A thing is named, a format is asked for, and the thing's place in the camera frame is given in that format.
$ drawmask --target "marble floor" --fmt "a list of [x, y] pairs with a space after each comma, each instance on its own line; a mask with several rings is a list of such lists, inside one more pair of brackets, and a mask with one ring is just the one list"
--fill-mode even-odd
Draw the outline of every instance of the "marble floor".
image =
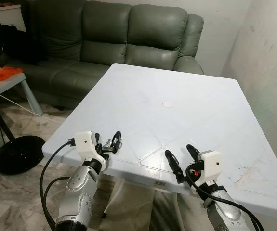
[[[28, 103], [16, 99], [30, 109]], [[12, 133], [16, 136], [36, 135], [47, 140], [60, 126], [71, 110], [58, 110], [40, 104], [44, 115], [51, 120], [34, 116], [18, 106], [0, 100], [0, 112]], [[14, 176], [0, 174], [0, 231], [39, 231], [50, 230], [43, 215], [39, 181], [43, 165]], [[61, 176], [70, 176], [74, 167], [51, 163], [45, 173], [44, 184]], [[179, 231], [174, 212], [172, 194], [155, 192], [153, 189], [125, 183], [115, 203], [108, 210], [105, 219], [101, 213], [105, 209], [113, 190], [115, 178], [102, 175], [95, 195], [94, 211], [90, 231]], [[58, 205], [64, 195], [66, 181], [52, 186], [47, 207], [51, 215], [58, 216]], [[179, 207], [187, 231], [212, 231], [206, 212], [198, 198], [178, 195]]]

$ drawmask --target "sofa armrest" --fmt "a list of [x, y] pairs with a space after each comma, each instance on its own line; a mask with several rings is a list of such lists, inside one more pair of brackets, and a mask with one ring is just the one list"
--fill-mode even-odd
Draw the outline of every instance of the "sofa armrest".
[[191, 56], [183, 56], [178, 58], [173, 70], [200, 75], [204, 74], [198, 62]]

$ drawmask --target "power cord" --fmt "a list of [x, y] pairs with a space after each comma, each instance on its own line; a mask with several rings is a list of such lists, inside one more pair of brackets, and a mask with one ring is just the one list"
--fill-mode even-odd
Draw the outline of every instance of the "power cord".
[[46, 197], [47, 197], [47, 194], [48, 194], [48, 191], [50, 190], [51, 186], [56, 182], [56, 181], [59, 181], [59, 180], [68, 180], [70, 177], [58, 177], [54, 180], [51, 181], [51, 183], [47, 186], [46, 190], [45, 190], [45, 193], [44, 193], [44, 202], [46, 203]]
[[212, 199], [214, 201], [222, 202], [222, 203], [225, 203], [225, 204], [237, 207], [238, 209], [242, 210], [243, 212], [245, 212], [246, 214], [249, 215], [249, 217], [251, 218], [251, 221], [252, 221], [256, 231], [264, 231], [264, 228], [261, 225], [260, 221], [257, 219], [257, 217], [253, 213], [251, 213], [247, 208], [245, 208], [244, 206], [239, 205], [239, 204], [237, 204], [235, 202], [232, 202], [232, 201], [228, 201], [228, 200], [216, 197], [216, 196], [212, 196], [211, 194], [209, 194], [209, 193], [205, 192], [204, 190], [202, 190], [201, 188], [199, 188], [195, 184], [195, 182], [191, 179], [191, 177], [190, 177], [190, 171], [191, 171], [191, 167], [188, 166], [186, 168], [186, 170], [185, 170], [185, 173], [186, 173], [187, 180], [188, 180], [187, 183], [190, 186], [192, 185], [198, 192], [204, 194], [205, 196], [207, 196], [208, 198], [210, 198], [210, 199]]
[[43, 212], [44, 212], [45, 218], [47, 220], [47, 223], [49, 224], [49, 226], [50, 226], [52, 231], [55, 229], [56, 223], [55, 223], [55, 221], [53, 220], [52, 216], [50, 215], [50, 213], [47, 210], [46, 200], [45, 200], [44, 194], [43, 194], [43, 178], [44, 178], [45, 170], [47, 169], [47, 167], [50, 164], [50, 162], [52, 161], [52, 159], [58, 154], [58, 152], [60, 152], [61, 149], [63, 149], [64, 147], [66, 147], [68, 145], [75, 146], [74, 138], [69, 139], [68, 142], [66, 142], [63, 145], [61, 145], [53, 153], [53, 155], [50, 157], [50, 159], [47, 161], [46, 165], [44, 166], [44, 168], [42, 170], [42, 173], [41, 173], [41, 177], [40, 177], [40, 197], [41, 197], [42, 208], [43, 208]]
[[10, 101], [11, 103], [14, 103], [15, 105], [17, 105], [17, 106], [23, 108], [24, 110], [26, 110], [26, 111], [28, 111], [28, 112], [30, 112], [30, 113], [36, 115], [36, 116], [41, 116], [41, 117], [43, 117], [43, 118], [45, 118], [45, 119], [48, 119], [48, 120], [50, 120], [50, 121], [52, 121], [52, 122], [55, 122], [55, 123], [58, 123], [58, 124], [62, 124], [61, 122], [58, 122], [58, 121], [55, 121], [55, 120], [53, 120], [53, 119], [49, 119], [49, 118], [47, 118], [47, 117], [45, 117], [45, 116], [42, 116], [42, 115], [40, 115], [40, 114], [34, 113], [34, 112], [28, 110], [27, 108], [24, 108], [23, 106], [19, 105], [18, 103], [15, 103], [14, 101], [8, 99], [7, 97], [4, 97], [4, 96], [1, 95], [1, 94], [0, 94], [0, 96], [1, 96], [2, 98], [4, 98], [4, 99]]
[[5, 145], [5, 140], [4, 140], [4, 137], [3, 137], [3, 132], [2, 132], [1, 127], [0, 127], [0, 133], [1, 133], [2, 141], [3, 141], [3, 145]]

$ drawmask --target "fan base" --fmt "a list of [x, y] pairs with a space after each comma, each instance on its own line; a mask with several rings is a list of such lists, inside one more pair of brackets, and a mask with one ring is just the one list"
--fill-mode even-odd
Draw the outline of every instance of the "fan base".
[[15, 147], [8, 142], [0, 148], [0, 173], [15, 175], [26, 172], [43, 159], [45, 141], [37, 136], [22, 136], [15, 139]]

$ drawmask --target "table surface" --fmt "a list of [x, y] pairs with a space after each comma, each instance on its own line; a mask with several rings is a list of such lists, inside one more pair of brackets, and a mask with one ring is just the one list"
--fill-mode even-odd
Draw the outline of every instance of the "table surface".
[[[88, 130], [100, 133], [102, 144], [122, 133], [105, 174], [183, 194], [189, 187], [177, 184], [164, 151], [183, 170], [193, 161], [187, 144], [219, 151], [218, 184], [252, 212], [277, 217], [277, 159], [236, 80], [113, 64], [45, 143], [44, 156]], [[74, 147], [54, 160], [81, 164]]]
[[6, 90], [12, 88], [16, 84], [22, 82], [26, 79], [26, 76], [24, 73], [19, 73], [17, 75], [13, 75], [10, 78], [0, 81], [0, 94], [5, 92]]

